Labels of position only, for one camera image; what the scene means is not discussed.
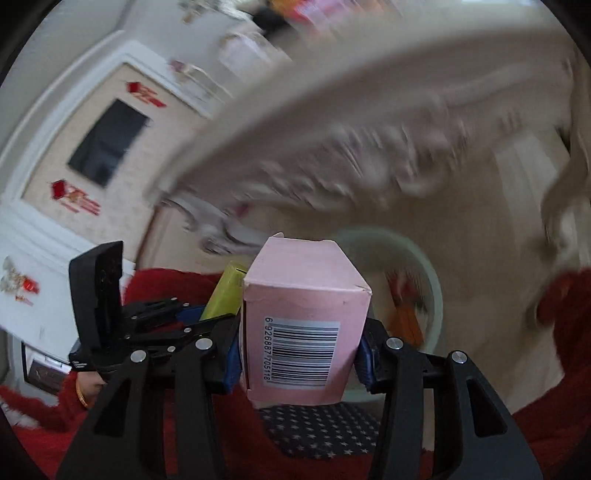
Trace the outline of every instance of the white basket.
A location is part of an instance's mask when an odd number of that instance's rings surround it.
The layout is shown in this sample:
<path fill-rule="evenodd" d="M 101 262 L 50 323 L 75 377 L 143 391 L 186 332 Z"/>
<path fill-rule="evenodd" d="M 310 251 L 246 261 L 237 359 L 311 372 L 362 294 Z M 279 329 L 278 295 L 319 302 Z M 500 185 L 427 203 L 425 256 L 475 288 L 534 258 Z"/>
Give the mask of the white basket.
<path fill-rule="evenodd" d="M 433 353 L 441 334 L 443 295 L 435 269 L 422 250 L 408 238 L 377 227 L 344 230 L 333 240 L 362 275 L 401 270 L 410 273 L 418 283 L 427 311 L 426 322 L 420 325 L 425 341 L 419 350 Z M 343 401 L 369 401 L 375 396 L 367 394 L 352 374 Z"/>

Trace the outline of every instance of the gold bracelet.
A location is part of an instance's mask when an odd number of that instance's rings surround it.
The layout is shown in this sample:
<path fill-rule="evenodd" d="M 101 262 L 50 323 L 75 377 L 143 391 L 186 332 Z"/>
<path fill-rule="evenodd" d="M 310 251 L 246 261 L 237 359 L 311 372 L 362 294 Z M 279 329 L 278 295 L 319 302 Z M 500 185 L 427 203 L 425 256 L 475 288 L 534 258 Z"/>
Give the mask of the gold bracelet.
<path fill-rule="evenodd" d="M 84 395 L 82 394 L 82 390 L 80 389 L 80 384 L 78 383 L 78 379 L 76 378 L 76 395 L 78 395 L 78 400 L 82 403 L 82 406 L 88 409 L 88 403 L 84 399 Z"/>

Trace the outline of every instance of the pink box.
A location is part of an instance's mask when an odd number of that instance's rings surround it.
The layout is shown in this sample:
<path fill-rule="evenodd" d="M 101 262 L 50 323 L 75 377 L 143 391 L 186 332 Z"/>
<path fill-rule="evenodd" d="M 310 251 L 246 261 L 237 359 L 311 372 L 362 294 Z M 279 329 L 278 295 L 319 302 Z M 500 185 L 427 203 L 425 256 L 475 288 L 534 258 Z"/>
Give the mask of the pink box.
<path fill-rule="evenodd" d="M 270 237 L 244 278 L 248 398 L 339 402 L 370 300 L 371 289 L 335 242 Z"/>

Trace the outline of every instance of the white barcode label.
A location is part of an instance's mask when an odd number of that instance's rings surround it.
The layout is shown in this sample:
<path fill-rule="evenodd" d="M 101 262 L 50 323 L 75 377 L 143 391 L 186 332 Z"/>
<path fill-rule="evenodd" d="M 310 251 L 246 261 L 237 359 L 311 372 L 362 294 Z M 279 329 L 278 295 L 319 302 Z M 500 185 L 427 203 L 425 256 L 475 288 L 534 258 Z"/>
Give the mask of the white barcode label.
<path fill-rule="evenodd" d="M 322 389 L 340 322 L 265 318 L 263 382 L 275 388 Z"/>

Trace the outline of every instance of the person's hand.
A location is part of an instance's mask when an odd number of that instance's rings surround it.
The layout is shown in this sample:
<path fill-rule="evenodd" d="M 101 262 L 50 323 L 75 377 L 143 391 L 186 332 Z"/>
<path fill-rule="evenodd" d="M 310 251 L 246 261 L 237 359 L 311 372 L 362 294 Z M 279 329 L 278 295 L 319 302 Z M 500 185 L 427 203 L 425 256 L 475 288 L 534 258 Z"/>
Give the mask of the person's hand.
<path fill-rule="evenodd" d="M 97 372 L 79 372 L 77 378 L 80 393 L 88 404 L 94 403 L 97 395 L 100 393 L 105 381 Z"/>

